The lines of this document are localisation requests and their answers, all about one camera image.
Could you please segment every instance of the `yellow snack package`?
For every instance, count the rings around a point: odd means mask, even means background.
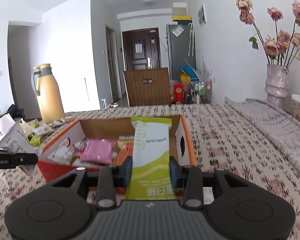
[[[169,118],[133,117],[135,138],[126,199],[175,199],[170,179]]]

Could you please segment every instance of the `brown chair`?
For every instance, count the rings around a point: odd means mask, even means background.
[[[129,106],[171,105],[167,68],[129,70],[123,74]]]

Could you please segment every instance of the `grey refrigerator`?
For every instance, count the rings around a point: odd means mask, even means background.
[[[192,41],[191,51],[189,53],[189,42],[190,42],[190,26],[183,25],[184,31],[177,37],[173,34],[172,30],[177,25],[167,25],[167,38],[168,38],[168,54],[169,54],[169,72],[170,79],[180,81],[181,70],[180,67],[188,64],[196,69],[195,67],[195,46],[194,54],[192,56]]]

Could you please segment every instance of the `cardboard box on refrigerator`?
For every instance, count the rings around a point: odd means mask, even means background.
[[[196,165],[193,144],[185,117],[175,115],[165,116],[165,118],[172,119],[172,127],[169,131],[170,155],[174,156],[181,166]],[[131,136],[134,133],[131,118],[76,120],[42,147],[43,152],[39,158],[38,167],[46,181],[52,181],[76,168],[47,159],[67,138],[71,144],[74,144],[84,138],[118,139],[119,136]],[[98,169],[98,167],[87,168],[87,171],[97,171]]]

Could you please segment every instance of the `thermos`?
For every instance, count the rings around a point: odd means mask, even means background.
[[[59,120],[65,116],[63,110],[59,86],[52,74],[50,64],[42,64],[34,67],[31,74],[31,84],[37,96],[42,121],[45,123]]]

